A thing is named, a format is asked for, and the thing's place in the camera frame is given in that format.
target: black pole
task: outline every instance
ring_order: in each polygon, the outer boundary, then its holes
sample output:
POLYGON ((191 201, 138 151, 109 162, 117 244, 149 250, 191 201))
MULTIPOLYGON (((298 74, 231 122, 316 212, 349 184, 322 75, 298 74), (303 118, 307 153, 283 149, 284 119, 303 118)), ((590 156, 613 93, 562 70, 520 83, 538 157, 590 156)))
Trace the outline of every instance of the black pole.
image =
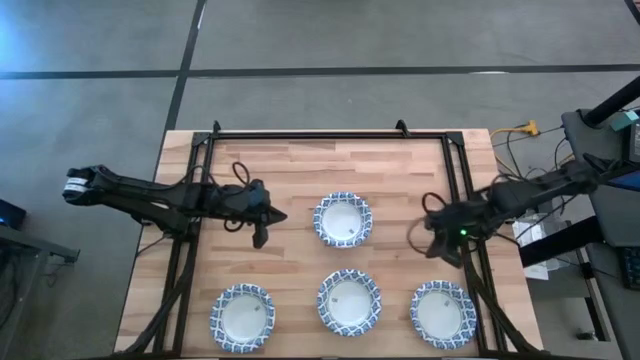
POLYGON ((597 128, 603 121, 638 97, 640 97, 640 76, 589 111, 582 117, 582 121, 589 127, 597 128))

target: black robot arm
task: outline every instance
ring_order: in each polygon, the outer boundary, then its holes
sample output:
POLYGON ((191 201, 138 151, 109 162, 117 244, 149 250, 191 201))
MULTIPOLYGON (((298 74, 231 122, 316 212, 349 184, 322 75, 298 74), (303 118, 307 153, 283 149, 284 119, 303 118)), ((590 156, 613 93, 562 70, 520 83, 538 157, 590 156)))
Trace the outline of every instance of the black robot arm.
POLYGON ((462 242, 469 239, 486 241, 506 220, 523 215, 527 209, 561 195, 589 194, 612 177, 638 170, 635 164, 606 161, 588 154, 585 154, 585 160, 569 161, 558 170, 530 180, 501 175, 496 180, 502 177, 508 181, 494 181, 474 192, 468 201, 443 203, 440 210, 429 210, 425 206, 424 226, 435 233, 426 256, 441 257, 447 263, 461 267, 459 247, 462 242))
MULTIPOLYGON (((241 163, 233 166, 234 171, 236 166, 246 171, 241 163)), ((239 230, 245 223, 254 225, 253 247, 260 249, 268 239, 267 226, 287 218, 271 206, 269 191, 259 179, 244 186, 184 181, 165 185, 120 176, 104 165, 69 169, 67 177, 62 195, 69 204, 106 205, 138 222, 153 222, 174 237, 186 234, 193 218, 220 219, 228 231, 239 230), (228 223, 240 225, 229 228, 228 223)))

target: butcher block tabletop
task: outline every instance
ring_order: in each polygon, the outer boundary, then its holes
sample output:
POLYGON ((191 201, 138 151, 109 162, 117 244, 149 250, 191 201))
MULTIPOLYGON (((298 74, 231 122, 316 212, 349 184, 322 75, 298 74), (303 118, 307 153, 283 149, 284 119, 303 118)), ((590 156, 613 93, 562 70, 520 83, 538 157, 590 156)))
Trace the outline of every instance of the butcher block tabletop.
MULTIPOLYGON (((459 130, 476 189, 498 174, 486 129, 459 130)), ((174 183, 186 172, 193 131, 169 131, 155 181, 174 183)), ((452 147, 458 184, 462 174, 452 147)), ((244 163, 252 179, 262 179, 272 205, 288 219, 268 227, 269 241, 252 247, 253 227, 228 233, 223 221, 202 223, 190 296, 182 356, 217 358, 226 353, 210 335, 209 314, 221 292, 237 283, 265 288, 276 307, 275 328, 253 357, 427 357, 477 355, 475 339, 457 350, 439 350, 424 342, 409 319, 414 291, 430 280, 448 280, 467 288, 464 274, 440 259, 426 259, 406 240, 407 229, 424 216, 420 204, 425 192, 451 200, 442 144, 430 139, 321 139, 321 140, 217 140, 211 175, 219 184, 239 184, 234 161, 244 163), (312 212, 322 197, 352 191, 366 199, 373 214, 371 236, 362 246, 334 249, 324 245, 313 230, 312 212), (316 309, 322 281, 332 272, 355 268, 368 273, 381 292, 382 311, 375 327, 360 337, 330 332, 316 309)), ((436 202, 428 203, 436 207, 436 202)), ((162 234, 148 227, 140 247, 162 234)), ((418 246, 432 235, 422 227, 412 234, 418 246)), ((542 342, 517 248, 501 238, 487 243, 498 301, 527 340, 542 342)), ((115 350, 130 345, 160 305, 171 252, 171 240, 145 251, 135 261, 115 350)), ((167 349, 175 330, 174 306, 169 318, 167 349)), ((485 333, 493 345, 493 329, 482 308, 485 333)))

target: gray floor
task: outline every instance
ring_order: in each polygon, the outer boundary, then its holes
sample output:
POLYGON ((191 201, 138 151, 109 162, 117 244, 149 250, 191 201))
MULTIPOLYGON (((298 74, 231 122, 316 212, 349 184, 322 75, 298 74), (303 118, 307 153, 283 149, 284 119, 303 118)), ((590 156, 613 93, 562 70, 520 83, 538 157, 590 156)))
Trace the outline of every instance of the gray floor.
MULTIPOLYGON (((178 69, 195 3, 5 0, 0 72, 178 69)), ((622 0, 209 0, 192 68, 621 64, 637 62, 639 32, 622 0)), ((404 119, 413 128, 495 129, 535 119, 545 130, 637 75, 190 79, 176 127, 389 128, 404 119)), ((29 211, 27 232, 82 249, 55 287, 43 279, 12 358, 112 350, 140 227, 107 208, 66 205, 61 190, 69 167, 100 163, 151 179, 174 86, 0 80, 0 198, 29 211)), ((555 131, 518 141, 515 157, 522 168, 548 169, 561 138, 555 131)), ((506 158, 504 146, 496 150, 506 158)), ((585 198, 565 216, 591 212, 585 198)), ((534 302, 545 347, 583 354, 582 343, 564 339, 584 313, 563 321, 554 311, 566 303, 552 301, 534 302)), ((618 356, 598 349, 591 353, 618 356)))

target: white plate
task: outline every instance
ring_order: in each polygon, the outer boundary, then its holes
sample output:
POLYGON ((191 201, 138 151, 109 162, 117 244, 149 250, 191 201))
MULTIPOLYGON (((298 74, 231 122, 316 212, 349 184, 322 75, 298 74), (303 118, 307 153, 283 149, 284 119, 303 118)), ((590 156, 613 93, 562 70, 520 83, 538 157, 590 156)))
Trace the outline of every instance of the white plate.
POLYGON ((422 284, 413 295, 409 313, 422 339, 438 349, 463 346, 476 329, 476 309, 469 295, 444 280, 422 284))
POLYGON ((318 315, 331 331, 342 336, 360 336, 378 321, 380 289, 362 271, 339 270, 320 285, 317 305, 318 315))
POLYGON ((313 228, 325 244, 352 248, 371 234, 373 217, 369 205, 352 192, 329 194, 313 212, 313 228))
POLYGON ((225 351, 245 354, 264 344, 276 321, 271 296, 258 285, 236 284, 211 308, 211 336, 225 351))

